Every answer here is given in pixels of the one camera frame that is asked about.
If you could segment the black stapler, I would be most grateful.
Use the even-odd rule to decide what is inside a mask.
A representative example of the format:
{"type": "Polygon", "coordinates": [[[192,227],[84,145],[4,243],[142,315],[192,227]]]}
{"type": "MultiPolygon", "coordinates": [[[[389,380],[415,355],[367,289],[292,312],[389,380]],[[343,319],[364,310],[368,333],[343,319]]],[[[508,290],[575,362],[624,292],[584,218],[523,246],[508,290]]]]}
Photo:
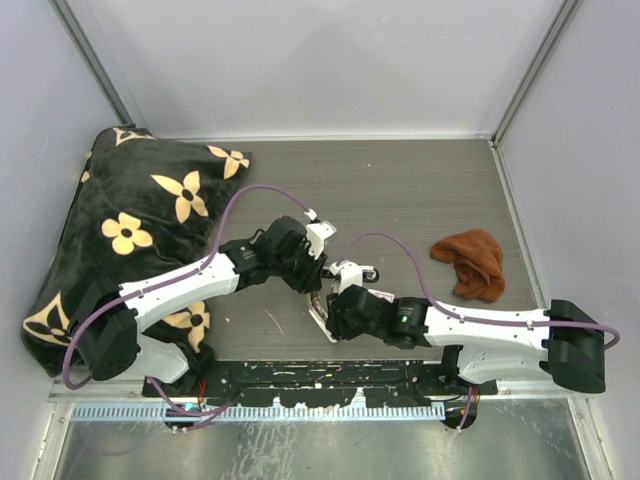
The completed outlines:
{"type": "Polygon", "coordinates": [[[380,278],[380,272],[371,265],[344,262],[340,265],[339,276],[341,279],[355,278],[362,280],[364,283],[376,283],[380,278]]]}

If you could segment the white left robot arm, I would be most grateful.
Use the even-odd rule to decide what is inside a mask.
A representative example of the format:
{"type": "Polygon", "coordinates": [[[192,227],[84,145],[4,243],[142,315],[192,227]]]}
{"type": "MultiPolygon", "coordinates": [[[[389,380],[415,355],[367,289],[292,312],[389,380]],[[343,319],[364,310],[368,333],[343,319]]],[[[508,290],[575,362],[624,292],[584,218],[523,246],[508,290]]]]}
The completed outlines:
{"type": "Polygon", "coordinates": [[[97,282],[74,313],[73,348],[92,380],[153,377],[178,396],[191,395],[200,384],[193,355],[175,340],[149,336],[148,330],[198,301],[261,285],[271,277],[297,293],[319,290],[325,247],[336,232],[328,221],[303,225],[283,216],[248,239],[224,243],[212,257],[162,275],[121,285],[97,282]]]}

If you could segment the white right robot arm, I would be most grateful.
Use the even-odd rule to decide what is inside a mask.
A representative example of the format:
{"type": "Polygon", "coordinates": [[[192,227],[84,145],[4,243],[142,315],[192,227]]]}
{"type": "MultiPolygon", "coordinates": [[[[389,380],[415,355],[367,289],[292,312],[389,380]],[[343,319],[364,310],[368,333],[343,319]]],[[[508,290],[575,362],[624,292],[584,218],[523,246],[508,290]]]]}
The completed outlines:
{"type": "Polygon", "coordinates": [[[570,301],[483,310],[370,289],[378,271],[354,262],[334,263],[322,275],[332,283],[324,321],[331,341],[369,335],[403,350],[439,347],[438,379],[449,393],[497,380],[551,380],[583,394],[606,390],[609,332],[570,301]]]}

